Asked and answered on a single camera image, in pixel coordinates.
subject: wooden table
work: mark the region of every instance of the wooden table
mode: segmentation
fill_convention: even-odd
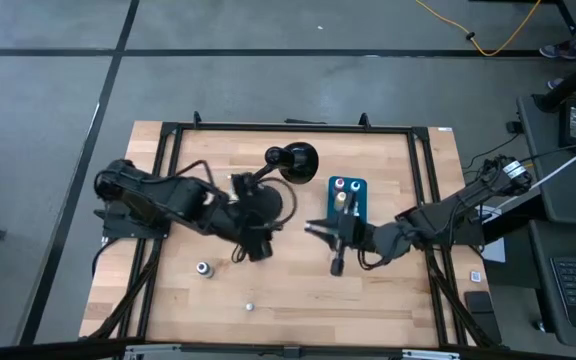
[[[126,158],[144,171],[152,169],[161,124],[134,124]],[[429,128],[429,133],[439,190],[445,198],[464,185],[459,156],[450,129]],[[436,347],[422,252],[412,250],[388,266],[363,271],[355,252],[348,251],[344,276],[333,277],[329,274],[332,253],[321,240],[303,231],[306,220],[325,217],[330,176],[368,181],[368,219],[375,225],[392,221],[394,215],[414,206],[406,136],[185,130],[178,168],[205,159],[217,185],[227,191],[227,175],[258,170],[264,165],[263,154],[268,147],[294,141],[315,146],[319,170],[308,184],[294,186],[298,211],[283,231],[275,233],[273,257],[258,263],[246,260],[234,264],[230,260],[232,243],[173,224],[163,246],[147,340]],[[417,145],[429,201],[423,149],[421,143]],[[199,169],[190,175],[204,176]],[[81,335],[96,330],[124,295],[134,251],[135,240],[119,241],[99,259]],[[452,256],[462,301],[465,291],[488,290],[483,264],[475,253],[465,246],[455,246]],[[215,268],[212,279],[197,274],[199,261]],[[481,283],[470,281],[473,270],[482,274]],[[247,303],[255,304],[254,311],[246,311]],[[140,308],[138,298],[129,334],[136,332]],[[449,339],[454,342],[450,306],[445,299],[443,309]]]

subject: black desk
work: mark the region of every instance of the black desk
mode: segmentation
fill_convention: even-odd
[[[576,327],[568,322],[559,294],[550,258],[576,256],[576,225],[530,221],[530,235],[535,263],[541,279],[541,291],[547,328],[554,330],[563,344],[576,346]]]
[[[519,117],[526,134],[531,155],[559,148],[559,113],[545,113],[537,108],[532,97],[517,99]],[[537,180],[556,170],[574,154],[561,151],[533,161]],[[540,187],[541,201],[548,220],[576,224],[576,162]]]

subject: yellow cable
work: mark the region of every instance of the yellow cable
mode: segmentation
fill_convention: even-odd
[[[439,19],[447,22],[448,24],[454,25],[458,28],[460,28],[461,30],[463,30],[463,32],[465,32],[466,34],[470,34],[470,31],[468,31],[468,29],[466,29],[465,27],[461,26],[460,24],[450,20],[450,19],[446,19],[445,17],[437,14],[437,12],[435,12],[433,9],[431,9],[428,5],[422,3],[420,0],[415,0],[417,2],[417,4],[423,6],[424,8],[426,8],[426,10],[430,11],[431,14],[435,15],[436,17],[438,17]],[[510,37],[508,38],[508,40],[506,40],[506,42],[501,45],[501,47],[491,53],[487,53],[485,51],[483,51],[481,49],[481,47],[479,46],[479,44],[477,43],[477,40],[475,40],[475,37],[473,36],[472,38],[470,38],[470,41],[472,41],[473,45],[475,45],[475,47],[477,48],[477,50],[479,50],[479,52],[481,53],[481,55],[483,56],[495,56],[497,54],[499,54],[499,52],[501,50],[503,50],[506,46],[508,46],[508,44],[510,44],[510,42],[515,38],[515,36],[517,36],[517,34],[519,33],[519,31],[521,31],[521,29],[524,27],[524,25],[526,25],[526,23],[528,22],[528,20],[530,20],[530,18],[532,17],[532,15],[535,13],[535,10],[537,10],[537,7],[539,6],[539,4],[541,4],[541,0],[537,0],[537,2],[535,3],[535,5],[532,7],[532,9],[530,10],[530,12],[528,13],[528,15],[526,16],[526,18],[524,19],[524,21],[521,22],[521,24],[517,27],[517,29],[515,30],[515,32],[512,33],[512,35],[510,35]]]

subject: wooden tabletop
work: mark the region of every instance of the wooden tabletop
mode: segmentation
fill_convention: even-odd
[[[152,169],[160,128],[161,122],[134,124],[126,158],[144,171]],[[429,128],[429,132],[439,190],[445,198],[464,185],[459,156],[450,129]],[[230,260],[232,243],[173,224],[163,246],[147,339],[437,346],[422,252],[413,249],[388,266],[364,271],[355,251],[347,251],[344,276],[333,277],[329,274],[332,253],[327,245],[303,231],[306,220],[325,217],[331,176],[367,180],[368,220],[372,224],[392,221],[394,215],[415,206],[406,136],[185,130],[178,168],[205,159],[217,186],[227,191],[227,175],[254,172],[264,165],[263,154],[268,147],[295,141],[309,142],[317,149],[319,170],[308,184],[294,186],[298,210],[284,230],[275,233],[274,255],[257,263],[246,260],[234,264]],[[164,164],[168,163],[170,148]],[[425,198],[430,201],[421,143],[417,144],[417,152]],[[188,175],[204,177],[202,171],[193,170]],[[81,335],[96,330],[125,293],[134,251],[135,240],[126,239],[108,248],[99,259]],[[465,246],[455,246],[452,256],[461,294],[488,290],[483,264],[475,253]],[[197,274],[199,261],[214,267],[213,278]],[[471,282],[471,271],[480,272],[482,282]],[[247,303],[253,303],[255,309],[247,311]],[[141,299],[135,304],[129,334],[136,332]],[[452,316],[445,301],[444,314],[449,339],[454,342]]]

